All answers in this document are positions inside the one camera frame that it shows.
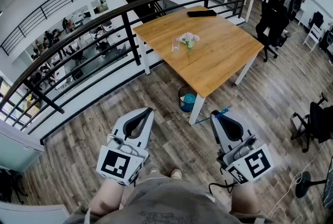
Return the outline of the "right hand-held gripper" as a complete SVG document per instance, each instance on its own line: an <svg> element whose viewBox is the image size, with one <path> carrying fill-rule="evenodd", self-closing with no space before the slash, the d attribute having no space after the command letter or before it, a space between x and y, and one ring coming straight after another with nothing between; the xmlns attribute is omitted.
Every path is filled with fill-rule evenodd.
<svg viewBox="0 0 333 224"><path fill-rule="evenodd" d="M217 160L223 170L242 185L254 182L274 167L266 144L260 143L254 129L238 113L228 111L217 117L218 110L210 116L216 143L222 152ZM229 151L229 146L237 146Z"/></svg>

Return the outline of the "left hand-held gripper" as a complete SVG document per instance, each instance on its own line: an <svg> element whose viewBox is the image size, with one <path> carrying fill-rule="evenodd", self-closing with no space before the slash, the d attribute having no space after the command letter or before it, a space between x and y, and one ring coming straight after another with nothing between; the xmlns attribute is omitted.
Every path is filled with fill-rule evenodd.
<svg viewBox="0 0 333 224"><path fill-rule="evenodd" d="M145 148L154 115L153 109L147 107L118 118L112 130L113 135L108 135L107 145L101 146L100 149L96 167L100 175L124 186L135 182L149 157Z"/></svg>

